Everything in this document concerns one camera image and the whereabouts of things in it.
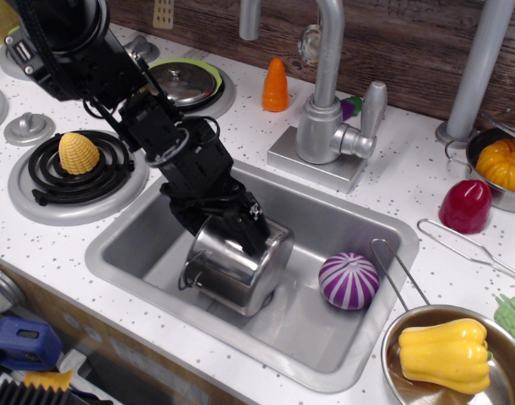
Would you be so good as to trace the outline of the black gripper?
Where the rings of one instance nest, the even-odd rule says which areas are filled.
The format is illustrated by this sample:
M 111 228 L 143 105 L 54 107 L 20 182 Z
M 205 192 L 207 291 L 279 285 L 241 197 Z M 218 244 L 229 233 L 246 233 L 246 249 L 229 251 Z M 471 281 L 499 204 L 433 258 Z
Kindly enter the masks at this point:
M 228 235 L 250 256 L 262 254 L 270 236 L 263 210 L 231 175 L 233 159 L 211 117 L 156 123 L 145 135 L 149 164 L 166 178 L 161 192 L 181 226 L 196 236 L 210 216 L 222 217 Z

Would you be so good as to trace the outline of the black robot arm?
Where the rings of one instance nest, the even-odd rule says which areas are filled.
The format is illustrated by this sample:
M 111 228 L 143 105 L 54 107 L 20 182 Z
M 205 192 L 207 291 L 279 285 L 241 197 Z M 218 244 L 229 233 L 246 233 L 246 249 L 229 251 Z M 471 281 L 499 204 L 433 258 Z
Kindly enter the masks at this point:
M 232 177 L 233 160 L 220 130 L 202 116 L 185 116 L 168 99 L 138 55 L 111 33 L 103 1 L 13 1 L 19 28 L 9 50 L 20 69 L 60 101 L 93 106 L 131 149 L 145 152 L 165 177 L 178 222 L 197 234 L 217 218 L 249 255 L 270 234 L 256 198 Z

